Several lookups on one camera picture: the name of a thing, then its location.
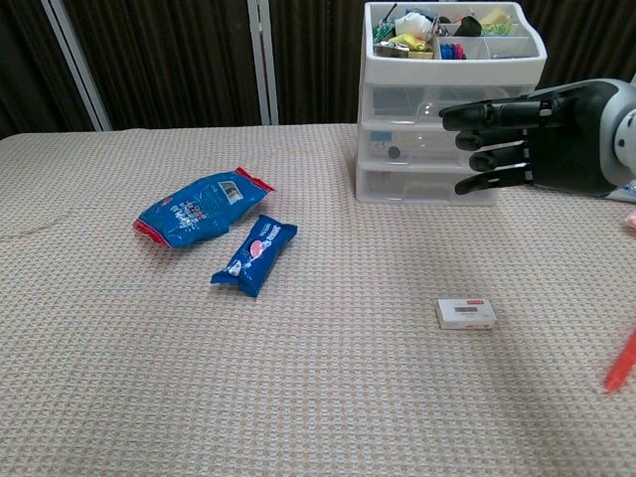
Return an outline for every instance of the red pen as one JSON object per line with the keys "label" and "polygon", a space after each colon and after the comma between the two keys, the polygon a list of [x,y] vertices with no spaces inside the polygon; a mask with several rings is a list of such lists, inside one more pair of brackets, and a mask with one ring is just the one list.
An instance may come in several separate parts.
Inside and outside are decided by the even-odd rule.
{"label": "red pen", "polygon": [[632,367],[636,363],[636,330],[629,337],[625,348],[618,355],[618,359],[609,370],[607,378],[605,378],[605,390],[608,393],[616,391],[623,386],[623,383],[627,380],[629,372],[632,371]]}

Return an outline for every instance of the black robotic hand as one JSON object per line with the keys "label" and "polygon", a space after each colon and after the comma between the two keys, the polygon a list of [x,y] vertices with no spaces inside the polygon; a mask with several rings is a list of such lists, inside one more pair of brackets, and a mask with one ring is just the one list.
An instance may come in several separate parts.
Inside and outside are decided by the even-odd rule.
{"label": "black robotic hand", "polygon": [[445,129],[460,131],[459,149],[478,151],[470,167],[483,173],[456,184],[457,194],[536,184],[605,195],[636,176],[633,84],[593,79],[452,106],[440,116]]}

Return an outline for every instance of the beige tablecloth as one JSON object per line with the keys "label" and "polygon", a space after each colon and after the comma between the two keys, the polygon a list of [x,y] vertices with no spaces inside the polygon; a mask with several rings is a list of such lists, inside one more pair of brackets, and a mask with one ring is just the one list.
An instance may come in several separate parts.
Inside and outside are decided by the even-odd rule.
{"label": "beige tablecloth", "polygon": [[[1,475],[636,475],[625,204],[503,191],[367,205],[353,125],[27,134],[0,142]],[[242,165],[230,233],[131,224]],[[299,232],[256,300],[210,285],[258,213]],[[439,329],[487,297],[490,332]]]}

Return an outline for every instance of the dark curtain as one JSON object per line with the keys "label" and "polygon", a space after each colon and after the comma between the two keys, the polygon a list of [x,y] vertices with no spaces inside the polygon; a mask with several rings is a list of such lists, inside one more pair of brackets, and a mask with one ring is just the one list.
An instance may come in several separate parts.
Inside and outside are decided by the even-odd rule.
{"label": "dark curtain", "polygon": [[[269,0],[282,124],[356,122],[364,3]],[[548,49],[540,86],[590,78],[632,79],[635,0],[519,3]]]}
{"label": "dark curtain", "polygon": [[269,0],[281,124],[356,122],[364,0]]}
{"label": "dark curtain", "polygon": [[636,1],[519,0],[548,61],[539,87],[636,73]]}
{"label": "dark curtain", "polygon": [[65,0],[114,129],[261,124],[244,0]]}
{"label": "dark curtain", "polygon": [[92,130],[40,0],[0,1],[0,139]]}

